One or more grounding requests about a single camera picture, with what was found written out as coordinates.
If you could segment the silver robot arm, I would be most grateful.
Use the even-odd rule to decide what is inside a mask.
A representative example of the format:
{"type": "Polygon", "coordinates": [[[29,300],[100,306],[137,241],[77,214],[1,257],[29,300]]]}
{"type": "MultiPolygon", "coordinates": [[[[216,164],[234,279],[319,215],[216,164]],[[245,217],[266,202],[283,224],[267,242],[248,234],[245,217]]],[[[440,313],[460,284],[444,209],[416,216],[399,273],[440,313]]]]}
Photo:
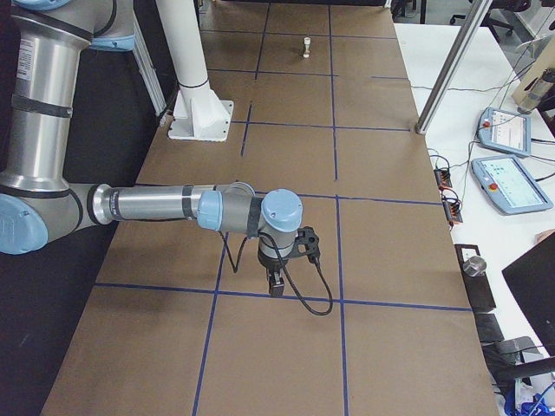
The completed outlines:
{"type": "Polygon", "coordinates": [[[193,220],[258,240],[271,296],[290,282],[303,205],[291,191],[263,197],[247,184],[112,187],[63,175],[76,76],[84,49],[134,47],[130,1],[15,1],[21,31],[7,166],[1,174],[1,250],[22,255],[96,224],[193,220]]]}

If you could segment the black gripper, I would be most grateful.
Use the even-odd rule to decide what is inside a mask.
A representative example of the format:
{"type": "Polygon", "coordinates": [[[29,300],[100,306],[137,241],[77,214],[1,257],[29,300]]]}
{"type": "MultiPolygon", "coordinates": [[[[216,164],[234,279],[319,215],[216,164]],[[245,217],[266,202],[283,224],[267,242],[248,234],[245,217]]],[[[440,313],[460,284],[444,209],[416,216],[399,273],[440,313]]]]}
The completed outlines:
{"type": "Polygon", "coordinates": [[[270,297],[282,297],[284,294],[284,279],[281,276],[281,269],[289,262],[287,255],[283,250],[276,250],[265,242],[259,242],[258,261],[267,269],[270,297]]]}

